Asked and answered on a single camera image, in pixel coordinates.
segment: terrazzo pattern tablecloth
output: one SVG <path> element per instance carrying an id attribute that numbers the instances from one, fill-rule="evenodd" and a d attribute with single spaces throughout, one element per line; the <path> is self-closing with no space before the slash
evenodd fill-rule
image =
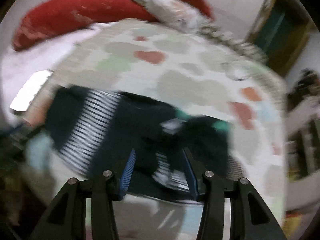
<path id="1" fill-rule="evenodd" d="M 123 90 L 170 103 L 188 114 L 230 122 L 229 153 L 281 222 L 286 188 L 280 100 L 284 85 L 267 67 L 203 37 L 127 19 L 78 44 L 57 67 L 29 111 L 52 95 L 57 85 L 70 84 Z M 60 167 L 64 165 L 57 156 L 53 158 Z M 69 177 L 63 181 L 59 170 L 62 185 Z M 50 173 L 55 176 L 54 166 Z M 115 203 L 123 239 L 195 239 L 201 213 L 200 205 L 132 195 L 123 203 Z M 230 208 L 226 208 L 227 224 L 229 216 Z"/>

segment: striped trim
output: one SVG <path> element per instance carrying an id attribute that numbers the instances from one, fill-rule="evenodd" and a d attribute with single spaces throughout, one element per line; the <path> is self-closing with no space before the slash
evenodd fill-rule
<path id="1" fill-rule="evenodd" d="M 92 157 L 106 137 L 120 98 L 116 93 L 89 90 L 80 117 L 59 151 L 60 157 L 74 171 L 87 173 Z"/>

